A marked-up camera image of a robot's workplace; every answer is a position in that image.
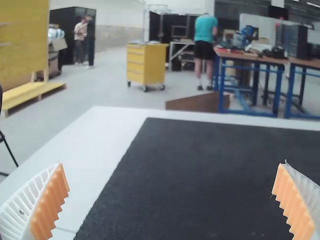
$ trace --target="concrete floor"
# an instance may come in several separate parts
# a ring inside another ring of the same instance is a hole
[[[264,84],[263,78],[261,74],[261,86]],[[320,81],[312,77],[307,80],[303,105],[311,112],[320,114]],[[155,88],[144,93],[134,83],[128,88],[125,48],[98,53],[95,68],[91,70],[82,66],[65,66],[63,74],[53,81],[66,82],[67,89],[24,105],[8,118],[0,120],[1,130],[6,134],[19,164],[92,106],[165,109],[165,101],[199,94],[192,72],[167,72],[165,91]],[[269,89],[275,86],[272,75],[269,86]],[[287,86],[287,81],[283,81],[283,92],[286,92]],[[295,92],[298,91],[299,84],[296,84]],[[236,100],[231,107],[240,108]],[[1,144],[0,170],[10,173],[14,168],[4,144]]]

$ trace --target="wooden tabletop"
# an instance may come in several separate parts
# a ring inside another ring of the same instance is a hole
[[[320,59],[303,60],[295,57],[289,57],[289,61],[293,64],[320,69]]]
[[[229,51],[222,51],[221,48],[215,47],[215,53],[222,58],[232,58],[232,59],[239,59],[239,60],[249,60],[249,61],[257,61],[257,62],[265,62],[271,64],[288,64],[287,59],[277,59],[272,57],[258,57],[256,54],[253,53],[236,53],[236,52],[229,52]]]

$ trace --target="black mat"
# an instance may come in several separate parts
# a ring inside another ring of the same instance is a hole
[[[315,131],[148,118],[75,240],[291,240],[270,199],[277,167],[288,159],[320,183],[319,140]]]

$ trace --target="person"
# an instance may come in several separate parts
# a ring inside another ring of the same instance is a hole
[[[213,64],[216,53],[214,51],[214,36],[217,34],[217,19],[205,13],[195,20],[194,34],[194,71],[199,80],[198,90],[203,90],[201,82],[202,63],[206,62],[206,75],[208,79],[207,90],[213,90]]]
[[[85,36],[87,35],[86,18],[82,17],[81,22],[74,27],[75,42],[75,64],[84,64]]]
[[[88,69],[94,67],[95,61],[95,41],[96,41],[96,24],[90,15],[85,16],[86,19],[86,41],[88,47]]]

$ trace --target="ceiling light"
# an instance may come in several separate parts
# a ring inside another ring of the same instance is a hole
[[[314,4],[312,2],[306,2],[306,4],[310,5],[310,6],[313,6],[313,7],[316,7],[316,8],[320,8],[320,5],[317,5],[317,4]]]

